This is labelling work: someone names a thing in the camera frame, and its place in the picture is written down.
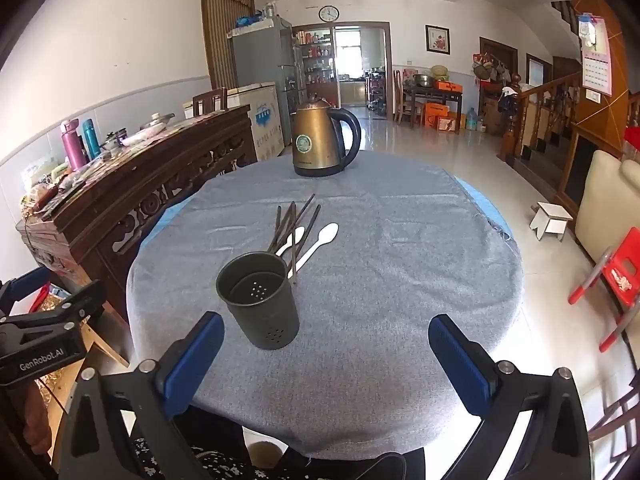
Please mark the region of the person's left hand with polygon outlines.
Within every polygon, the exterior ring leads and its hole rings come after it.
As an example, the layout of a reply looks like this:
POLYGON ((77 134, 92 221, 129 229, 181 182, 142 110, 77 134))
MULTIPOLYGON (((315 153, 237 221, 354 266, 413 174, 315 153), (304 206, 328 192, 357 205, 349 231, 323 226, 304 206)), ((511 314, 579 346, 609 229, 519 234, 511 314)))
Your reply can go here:
POLYGON ((47 405, 38 386, 29 382, 17 390, 17 411, 24 422, 23 437, 36 455, 47 455, 52 445, 47 405))

